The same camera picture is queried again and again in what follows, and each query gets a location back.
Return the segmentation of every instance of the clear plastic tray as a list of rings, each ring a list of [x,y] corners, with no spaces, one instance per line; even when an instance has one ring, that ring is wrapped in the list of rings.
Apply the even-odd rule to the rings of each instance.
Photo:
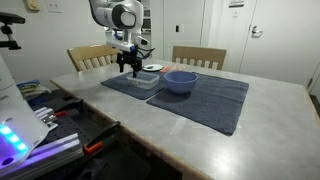
[[[132,73],[127,75],[128,83],[141,89],[152,89],[159,83],[160,76],[157,74],[138,72],[137,77],[133,78]]]

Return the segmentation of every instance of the led light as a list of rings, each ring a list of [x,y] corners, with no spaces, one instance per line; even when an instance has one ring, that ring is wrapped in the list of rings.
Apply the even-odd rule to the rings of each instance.
[[[16,135],[12,135],[11,137],[9,137],[9,141],[12,143],[16,143],[20,141],[20,139]]]
[[[11,129],[4,125],[0,125],[0,132],[4,135],[12,133]]]
[[[20,150],[20,151],[23,151],[23,150],[26,150],[27,149],[27,146],[24,144],[24,143],[20,143],[17,148]]]

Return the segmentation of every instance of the blue bowl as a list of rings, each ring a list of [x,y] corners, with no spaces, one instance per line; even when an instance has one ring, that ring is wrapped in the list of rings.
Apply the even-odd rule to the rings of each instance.
[[[164,75],[167,88],[175,94],[190,92],[198,80],[198,76],[191,72],[172,71]]]

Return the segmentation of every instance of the wooden chair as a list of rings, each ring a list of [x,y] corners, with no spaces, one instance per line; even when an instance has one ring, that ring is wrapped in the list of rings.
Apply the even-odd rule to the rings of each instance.
[[[208,68],[212,69],[213,63],[218,63],[217,70],[221,70],[227,51],[224,49],[213,49],[204,47],[187,47],[187,46],[174,46],[172,52],[172,61],[177,62],[180,59],[180,63],[192,64],[195,66],[205,67],[208,64]]]
[[[70,48],[67,50],[67,52],[74,67],[79,72],[83,70],[83,68],[81,67],[82,63],[84,64],[84,67],[86,69],[90,69],[91,67],[96,68],[98,66],[104,66],[110,63],[114,63],[116,60],[116,55],[120,51],[119,49],[101,44]]]

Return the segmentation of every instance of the gray table top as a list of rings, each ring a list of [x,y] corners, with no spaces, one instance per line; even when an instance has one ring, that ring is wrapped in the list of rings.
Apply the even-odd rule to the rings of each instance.
[[[171,64],[145,60],[144,64]],[[319,118],[305,87],[183,65],[185,71],[249,83],[235,133],[211,128],[100,85],[117,64],[51,81],[214,179],[320,179]]]

